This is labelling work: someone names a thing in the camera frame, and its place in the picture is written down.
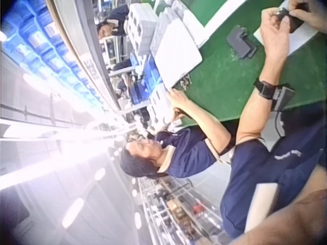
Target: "navy blue shirt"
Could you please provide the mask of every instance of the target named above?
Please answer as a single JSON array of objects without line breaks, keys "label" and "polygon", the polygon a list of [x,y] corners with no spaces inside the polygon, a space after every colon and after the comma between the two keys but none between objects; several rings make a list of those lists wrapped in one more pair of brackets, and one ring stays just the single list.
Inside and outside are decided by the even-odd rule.
[{"label": "navy blue shirt", "polygon": [[278,184],[274,211],[295,199],[319,160],[325,159],[325,127],[323,119],[303,128],[281,139],[271,152],[257,139],[236,146],[230,181],[220,206],[224,229],[230,237],[236,238],[244,232],[257,184]]},{"label": "navy blue shirt", "polygon": [[[223,125],[229,130],[232,137],[235,136],[238,121],[224,122]],[[191,126],[178,131],[175,134],[158,133],[156,140],[162,141],[162,147],[168,145],[176,147],[166,174],[176,178],[186,178],[198,174],[217,159],[214,157],[205,139],[207,136],[199,126]]]}]

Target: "dark hair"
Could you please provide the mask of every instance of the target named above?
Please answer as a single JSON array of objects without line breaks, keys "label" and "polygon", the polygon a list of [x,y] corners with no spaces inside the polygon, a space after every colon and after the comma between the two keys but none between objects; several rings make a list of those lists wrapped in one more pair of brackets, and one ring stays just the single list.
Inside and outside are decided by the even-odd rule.
[{"label": "dark hair", "polygon": [[107,22],[106,19],[105,19],[104,21],[99,22],[99,23],[97,24],[97,34],[99,34],[99,31],[100,31],[101,27],[102,27],[102,26],[105,26],[105,25],[108,25],[108,22]]},{"label": "dark hair", "polygon": [[153,162],[142,157],[132,156],[126,148],[121,153],[121,168],[132,177],[157,179],[167,176],[165,173],[157,173],[159,167],[154,166]]}]

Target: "green mat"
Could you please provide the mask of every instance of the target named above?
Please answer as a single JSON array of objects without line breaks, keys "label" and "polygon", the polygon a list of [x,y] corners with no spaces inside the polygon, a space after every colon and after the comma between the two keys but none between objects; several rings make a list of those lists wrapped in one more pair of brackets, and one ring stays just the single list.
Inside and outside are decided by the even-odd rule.
[{"label": "green mat", "polygon": [[[205,25],[226,0],[182,0]],[[239,118],[265,60],[262,45],[251,35],[261,22],[261,10],[279,6],[281,0],[249,0],[242,5],[200,49],[203,62],[191,72],[192,85],[186,92],[191,100],[220,120]],[[242,25],[258,50],[252,59],[240,60],[229,47],[226,37],[232,28]],[[295,89],[288,107],[300,106],[326,98],[326,38],[317,34],[294,52],[284,67],[281,84]]]}]

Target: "white paper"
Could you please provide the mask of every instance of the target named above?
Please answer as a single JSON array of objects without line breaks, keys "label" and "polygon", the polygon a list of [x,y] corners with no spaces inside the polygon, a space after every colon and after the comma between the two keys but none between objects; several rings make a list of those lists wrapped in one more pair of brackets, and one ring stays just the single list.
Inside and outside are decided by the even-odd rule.
[{"label": "white paper", "polygon": [[[284,1],[280,5],[280,8],[288,9],[288,0]],[[290,55],[291,53],[299,49],[302,45],[304,45],[306,42],[308,42],[314,35],[317,34],[317,32],[318,31],[312,28],[308,23],[304,23],[302,26],[296,29],[295,32],[290,34],[290,52],[288,55]],[[263,44],[260,34],[260,28],[256,30],[254,36],[261,44]]]}]

